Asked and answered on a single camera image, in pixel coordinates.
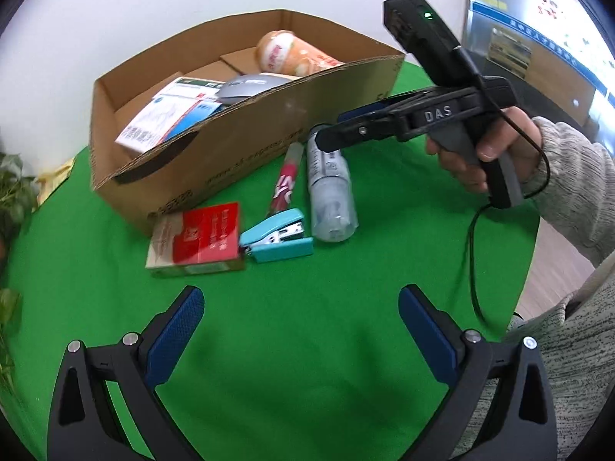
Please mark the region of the person right hand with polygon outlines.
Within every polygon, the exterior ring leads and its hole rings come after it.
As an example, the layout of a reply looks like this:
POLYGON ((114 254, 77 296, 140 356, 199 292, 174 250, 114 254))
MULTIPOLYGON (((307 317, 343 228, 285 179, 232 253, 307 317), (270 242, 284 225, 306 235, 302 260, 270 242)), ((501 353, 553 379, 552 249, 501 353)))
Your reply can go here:
MULTIPOLYGON (((505 115, 523 131, 534 144, 542 148, 542 134, 534 121, 519 107, 509 107, 505 115)), ((436 155, 443 170, 457 179, 468 192, 483 194, 488 190, 487 176, 480 166, 472 166, 459 154, 443 149, 431 138, 426 138, 425 151, 436 155)), ((476 147, 476 157, 490 163, 501 154, 509 153, 521 183, 527 182, 539 167, 539 152, 506 120, 498 118, 476 147)))

